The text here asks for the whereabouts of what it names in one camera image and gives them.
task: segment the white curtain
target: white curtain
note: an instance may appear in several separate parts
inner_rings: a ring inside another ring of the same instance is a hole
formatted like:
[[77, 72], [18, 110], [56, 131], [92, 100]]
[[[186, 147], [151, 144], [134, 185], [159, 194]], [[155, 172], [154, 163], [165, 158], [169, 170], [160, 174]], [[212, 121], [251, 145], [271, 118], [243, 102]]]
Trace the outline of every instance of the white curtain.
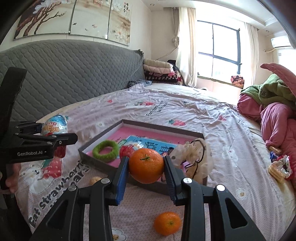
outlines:
[[245, 59], [242, 65], [244, 68], [244, 88], [247, 88], [255, 84], [256, 72], [259, 63], [259, 40], [257, 28], [245, 23], [246, 32], [246, 48], [245, 48]]
[[187, 86], [197, 85], [197, 18], [195, 8], [179, 8], [180, 32], [176, 66]]
[[180, 29], [180, 15], [179, 15], [179, 8], [173, 7], [173, 23], [175, 28], [174, 38], [172, 39], [174, 45], [176, 47], [179, 46], [179, 29]]

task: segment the metal bolt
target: metal bolt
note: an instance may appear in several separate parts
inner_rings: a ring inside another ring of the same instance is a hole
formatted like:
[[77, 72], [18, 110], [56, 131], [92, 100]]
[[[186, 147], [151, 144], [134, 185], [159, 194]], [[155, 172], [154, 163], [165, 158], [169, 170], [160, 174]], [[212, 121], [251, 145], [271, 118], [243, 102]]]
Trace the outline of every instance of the metal bolt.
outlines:
[[103, 184], [107, 184], [107, 183], [109, 183], [110, 182], [110, 179], [109, 178], [103, 178], [102, 180], [101, 180], [101, 183], [103, 183]]
[[186, 178], [183, 179], [183, 182], [185, 182], [185, 183], [192, 183], [192, 179], [186, 177]]
[[217, 190], [223, 192], [225, 190], [225, 187], [221, 184], [217, 185]]
[[69, 190], [70, 192], [73, 192], [73, 191], [76, 190], [76, 186], [75, 186], [75, 185], [71, 185], [70, 187], [68, 187], [68, 190]]

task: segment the green hair tie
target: green hair tie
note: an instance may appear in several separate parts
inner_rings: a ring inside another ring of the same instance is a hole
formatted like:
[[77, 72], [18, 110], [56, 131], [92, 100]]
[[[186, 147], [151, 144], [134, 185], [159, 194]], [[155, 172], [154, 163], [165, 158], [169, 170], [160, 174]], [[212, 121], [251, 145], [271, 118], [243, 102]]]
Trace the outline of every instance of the green hair tie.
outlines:
[[[105, 155], [99, 154], [99, 152], [103, 150], [105, 147], [112, 147], [112, 151]], [[93, 157], [103, 162], [113, 161], [118, 156], [118, 153], [119, 153], [118, 144], [115, 141], [110, 141], [110, 140], [105, 140], [101, 142], [93, 149]]]

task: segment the green blanket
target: green blanket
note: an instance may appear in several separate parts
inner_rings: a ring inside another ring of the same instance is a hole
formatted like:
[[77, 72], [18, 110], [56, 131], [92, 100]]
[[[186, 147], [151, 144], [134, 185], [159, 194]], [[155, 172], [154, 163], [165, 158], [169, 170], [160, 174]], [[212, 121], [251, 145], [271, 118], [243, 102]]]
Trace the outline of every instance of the green blanket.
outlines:
[[296, 110], [296, 97], [276, 74], [269, 76], [261, 85], [252, 85], [242, 90], [241, 94], [251, 96], [260, 105], [280, 102]]

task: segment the headboard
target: headboard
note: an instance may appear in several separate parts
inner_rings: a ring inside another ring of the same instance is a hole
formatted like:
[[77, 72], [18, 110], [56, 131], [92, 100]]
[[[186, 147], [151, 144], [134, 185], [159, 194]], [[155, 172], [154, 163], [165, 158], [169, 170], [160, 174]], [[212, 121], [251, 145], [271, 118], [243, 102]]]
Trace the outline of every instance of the headboard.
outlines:
[[143, 53], [83, 41], [45, 40], [0, 52], [0, 84], [11, 66], [27, 69], [12, 121], [36, 121], [69, 104], [145, 79]]

